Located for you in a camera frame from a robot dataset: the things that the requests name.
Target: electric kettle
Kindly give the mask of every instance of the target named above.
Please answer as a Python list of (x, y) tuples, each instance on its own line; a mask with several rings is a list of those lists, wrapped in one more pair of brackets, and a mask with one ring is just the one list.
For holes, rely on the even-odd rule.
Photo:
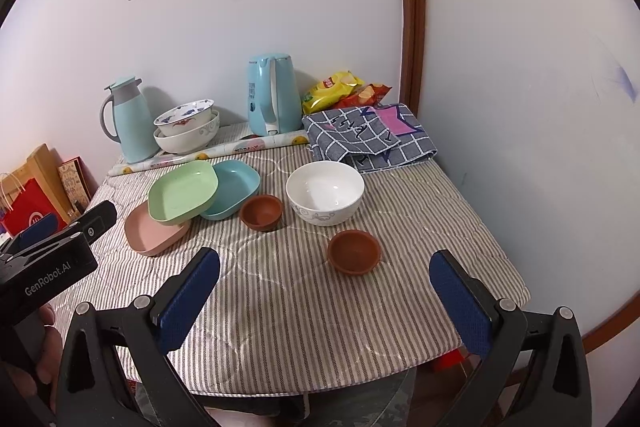
[[(142, 80), (135, 76), (121, 78), (106, 87), (111, 94), (100, 108), (100, 126), (104, 133), (122, 147), (127, 163), (136, 163), (156, 154), (160, 147), (154, 139), (154, 119), (151, 118), (144, 95), (138, 90)], [(116, 135), (113, 136), (104, 124), (104, 108), (113, 103), (113, 124)]]
[(249, 60), (248, 115), (251, 132), (269, 136), (302, 127), (302, 104), (291, 57), (259, 55)]

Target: brown wooden trim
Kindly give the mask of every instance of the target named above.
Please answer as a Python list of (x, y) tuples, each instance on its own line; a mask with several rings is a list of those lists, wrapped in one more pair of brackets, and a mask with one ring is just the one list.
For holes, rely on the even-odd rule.
[(424, 60), (426, 0), (402, 0), (402, 12), (400, 102), (417, 114)]
[[(590, 353), (603, 344), (608, 343), (617, 334), (626, 330), (626, 328), (638, 320), (638, 318), (640, 318), (640, 291), (601, 325), (583, 336), (582, 345), (584, 346), (584, 352)], [(526, 367), (522, 367), (511, 373), (507, 380), (506, 387), (521, 383), (526, 373)]]

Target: small brown clay bowl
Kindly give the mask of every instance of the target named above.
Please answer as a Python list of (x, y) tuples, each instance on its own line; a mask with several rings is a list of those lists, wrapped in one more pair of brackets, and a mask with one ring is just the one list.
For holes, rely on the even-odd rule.
[(249, 198), (240, 209), (240, 219), (252, 230), (268, 232), (277, 227), (284, 205), (276, 196), (260, 194)]
[(379, 241), (362, 230), (338, 232), (327, 247), (327, 258), (335, 269), (347, 275), (364, 275), (380, 262)]

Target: snack bag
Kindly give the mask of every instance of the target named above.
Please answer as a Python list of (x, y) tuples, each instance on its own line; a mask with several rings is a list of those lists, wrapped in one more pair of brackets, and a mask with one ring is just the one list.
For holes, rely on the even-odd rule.
[(385, 95), (391, 90), (390, 87), (383, 84), (369, 84), (359, 92), (355, 92), (350, 96), (340, 100), (332, 107), (332, 109), (340, 109), (345, 107), (360, 107), (363, 105), (376, 105), (385, 98)]
[(356, 87), (363, 85), (364, 82), (353, 76), (351, 71), (338, 71), (306, 92), (302, 97), (302, 111), (311, 114), (328, 109), (345, 96), (349, 96)]

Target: table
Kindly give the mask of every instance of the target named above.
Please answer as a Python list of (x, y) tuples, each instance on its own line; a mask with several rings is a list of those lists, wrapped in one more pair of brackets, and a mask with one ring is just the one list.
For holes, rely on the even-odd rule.
[[(261, 193), (286, 201), (285, 183), (311, 161), (304, 145), (235, 155), (260, 172)], [(225, 160), (217, 158), (213, 163)], [(118, 222), (94, 245), (98, 269), (53, 302), (66, 334), (81, 301), (96, 309), (152, 295), (202, 246), (220, 254), (220, 281), (178, 351), (169, 354), (194, 394), (282, 396), (335, 389), (404, 371), (460, 345), (428, 277), (433, 252), (449, 249), (496, 298), (529, 299), (522, 278), (479, 217), (433, 161), (366, 174), (356, 214), (313, 227), (289, 205), (269, 233), (196, 218), (188, 234), (156, 258), (134, 253), (124, 219), (172, 168), (107, 178), (92, 204), (108, 199)], [(335, 233), (357, 228), (379, 238), (383, 256), (362, 277), (336, 272), (324, 252)], [(127, 378), (138, 375), (126, 350)]]

